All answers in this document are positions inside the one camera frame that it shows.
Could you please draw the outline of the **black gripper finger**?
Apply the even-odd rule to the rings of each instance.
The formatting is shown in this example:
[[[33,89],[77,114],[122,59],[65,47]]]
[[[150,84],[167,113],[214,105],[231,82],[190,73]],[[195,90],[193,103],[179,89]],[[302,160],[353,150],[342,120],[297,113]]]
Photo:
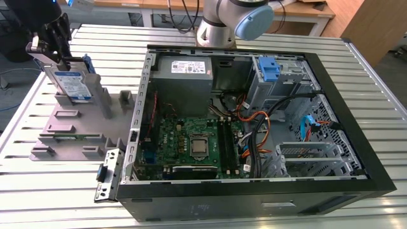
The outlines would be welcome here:
[[[63,55],[51,50],[51,45],[35,35],[26,47],[27,53],[45,64],[57,64],[59,71],[70,71],[71,66]]]
[[[59,58],[71,57],[70,41],[71,41],[71,28],[67,13],[51,23],[45,25],[45,38],[43,40],[50,44],[50,49],[57,52]]]

